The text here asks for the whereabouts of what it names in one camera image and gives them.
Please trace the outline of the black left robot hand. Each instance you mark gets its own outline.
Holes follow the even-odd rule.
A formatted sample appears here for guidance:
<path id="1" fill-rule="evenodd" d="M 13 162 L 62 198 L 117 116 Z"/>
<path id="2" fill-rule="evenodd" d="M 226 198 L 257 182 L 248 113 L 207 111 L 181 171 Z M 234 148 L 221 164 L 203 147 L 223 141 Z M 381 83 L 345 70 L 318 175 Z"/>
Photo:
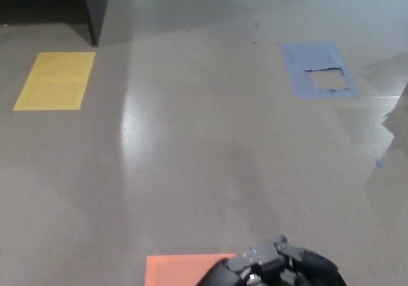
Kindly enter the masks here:
<path id="1" fill-rule="evenodd" d="M 251 267 L 233 271 L 228 267 L 229 259 L 217 261 L 199 280 L 197 286 L 243 286 L 247 285 Z"/>

